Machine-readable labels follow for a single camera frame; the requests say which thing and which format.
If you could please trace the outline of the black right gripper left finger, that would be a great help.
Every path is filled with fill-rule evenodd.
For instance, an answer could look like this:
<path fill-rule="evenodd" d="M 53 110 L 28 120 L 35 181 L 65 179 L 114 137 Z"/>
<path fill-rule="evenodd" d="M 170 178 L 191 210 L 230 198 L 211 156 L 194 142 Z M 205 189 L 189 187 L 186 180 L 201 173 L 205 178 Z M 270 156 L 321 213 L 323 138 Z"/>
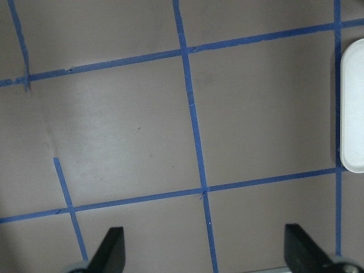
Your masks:
<path fill-rule="evenodd" d="M 123 227 L 111 227 L 94 257 L 87 272 L 123 272 L 125 267 L 125 238 Z"/>

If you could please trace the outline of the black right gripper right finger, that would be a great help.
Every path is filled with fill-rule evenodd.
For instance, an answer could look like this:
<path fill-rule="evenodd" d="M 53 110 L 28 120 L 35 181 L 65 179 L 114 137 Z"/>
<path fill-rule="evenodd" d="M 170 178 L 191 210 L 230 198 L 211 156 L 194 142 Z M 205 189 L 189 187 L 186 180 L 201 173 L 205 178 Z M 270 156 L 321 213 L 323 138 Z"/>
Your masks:
<path fill-rule="evenodd" d="M 284 260 L 291 272 L 337 272 L 336 264 L 298 224 L 284 229 Z"/>

